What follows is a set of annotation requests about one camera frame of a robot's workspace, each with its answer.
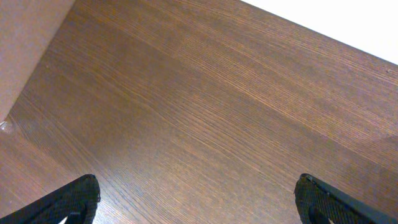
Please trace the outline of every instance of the wooden table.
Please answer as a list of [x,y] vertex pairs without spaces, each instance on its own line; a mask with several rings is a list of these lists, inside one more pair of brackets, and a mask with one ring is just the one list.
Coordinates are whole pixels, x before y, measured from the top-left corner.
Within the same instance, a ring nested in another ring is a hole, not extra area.
[[240,1],[77,0],[0,134],[0,216],[300,223],[308,172],[398,218],[398,66]]

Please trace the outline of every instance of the white wall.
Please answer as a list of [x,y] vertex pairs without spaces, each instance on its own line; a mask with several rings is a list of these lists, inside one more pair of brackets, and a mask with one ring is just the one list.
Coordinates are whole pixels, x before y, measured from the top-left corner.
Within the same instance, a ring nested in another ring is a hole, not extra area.
[[398,65],[397,0],[243,0]]

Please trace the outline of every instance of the white background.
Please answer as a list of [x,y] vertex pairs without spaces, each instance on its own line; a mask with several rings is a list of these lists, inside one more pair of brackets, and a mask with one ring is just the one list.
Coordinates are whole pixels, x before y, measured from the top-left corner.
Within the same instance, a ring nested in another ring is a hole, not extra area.
[[243,0],[398,65],[398,0]]

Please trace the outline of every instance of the wooden floor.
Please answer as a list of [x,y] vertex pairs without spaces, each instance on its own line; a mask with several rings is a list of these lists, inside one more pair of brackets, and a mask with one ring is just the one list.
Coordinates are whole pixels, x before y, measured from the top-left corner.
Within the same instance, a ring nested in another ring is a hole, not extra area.
[[239,1],[77,0],[0,134],[0,216],[300,223],[308,172],[398,218],[398,66]]

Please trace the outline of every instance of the beige object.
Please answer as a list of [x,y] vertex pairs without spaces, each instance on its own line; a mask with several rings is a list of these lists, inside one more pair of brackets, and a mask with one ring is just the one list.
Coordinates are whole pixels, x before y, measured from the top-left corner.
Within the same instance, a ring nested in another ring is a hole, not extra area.
[[17,100],[73,2],[0,1],[0,122]]

